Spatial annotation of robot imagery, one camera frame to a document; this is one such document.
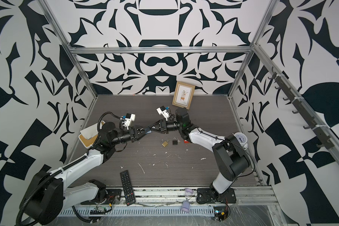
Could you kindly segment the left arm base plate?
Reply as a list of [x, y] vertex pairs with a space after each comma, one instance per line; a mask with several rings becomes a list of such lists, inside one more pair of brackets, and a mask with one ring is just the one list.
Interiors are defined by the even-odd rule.
[[81, 202], [81, 205], [109, 205], [117, 204], [121, 200], [121, 189], [106, 189], [104, 196], [96, 197], [94, 200]]

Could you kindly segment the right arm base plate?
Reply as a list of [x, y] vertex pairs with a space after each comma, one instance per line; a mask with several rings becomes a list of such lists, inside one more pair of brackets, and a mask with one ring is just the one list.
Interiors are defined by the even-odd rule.
[[199, 188], [197, 189], [196, 201], [199, 204], [206, 203], [236, 203], [237, 199], [235, 196], [234, 189], [228, 188], [223, 193], [218, 193], [213, 187], [210, 188]]

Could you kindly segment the brass padlock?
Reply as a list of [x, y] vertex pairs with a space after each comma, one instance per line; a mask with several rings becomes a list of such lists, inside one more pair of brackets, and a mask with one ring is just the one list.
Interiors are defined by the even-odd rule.
[[163, 147], [168, 146], [168, 144], [169, 144], [169, 141], [168, 141], [168, 140], [164, 140], [164, 139], [161, 140], [161, 145], [162, 145]]

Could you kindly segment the blue padlock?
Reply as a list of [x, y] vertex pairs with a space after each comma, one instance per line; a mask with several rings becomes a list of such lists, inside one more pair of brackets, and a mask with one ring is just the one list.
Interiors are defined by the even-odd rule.
[[145, 134], [149, 134], [149, 133], [152, 133], [152, 128], [150, 127], [145, 128]]

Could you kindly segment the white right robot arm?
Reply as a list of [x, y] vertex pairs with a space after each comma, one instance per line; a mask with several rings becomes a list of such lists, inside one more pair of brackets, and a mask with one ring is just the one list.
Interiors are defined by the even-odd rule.
[[224, 194], [252, 166], [253, 159], [247, 151], [247, 137], [243, 133], [224, 137], [206, 132], [191, 122], [186, 108], [178, 108], [175, 114], [171, 114], [170, 109], [164, 106], [158, 107], [156, 111], [163, 119], [151, 125], [151, 131], [178, 131], [183, 140], [200, 145], [214, 154], [219, 170], [211, 184], [214, 194]]

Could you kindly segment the black padlock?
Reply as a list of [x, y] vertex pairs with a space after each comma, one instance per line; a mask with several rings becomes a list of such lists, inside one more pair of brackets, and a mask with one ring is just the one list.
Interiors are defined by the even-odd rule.
[[172, 144], [173, 144], [174, 146], [178, 145], [178, 144], [179, 144], [179, 140], [178, 140], [176, 137], [174, 137], [174, 138], [172, 139]]

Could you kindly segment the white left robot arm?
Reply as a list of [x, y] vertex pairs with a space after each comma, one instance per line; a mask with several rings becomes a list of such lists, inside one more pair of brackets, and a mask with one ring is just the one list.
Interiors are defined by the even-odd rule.
[[71, 184], [109, 160], [117, 152], [116, 145], [138, 141], [151, 129], [152, 126], [134, 126], [122, 131], [113, 122], [103, 121], [86, 128], [94, 139], [87, 153], [56, 170], [41, 170], [35, 174], [20, 203], [16, 225], [24, 225], [24, 214], [33, 219], [31, 226], [37, 223], [47, 225], [69, 207], [86, 201], [95, 204], [105, 202], [108, 198], [106, 186], [98, 180], [93, 179], [76, 187], [71, 187]]

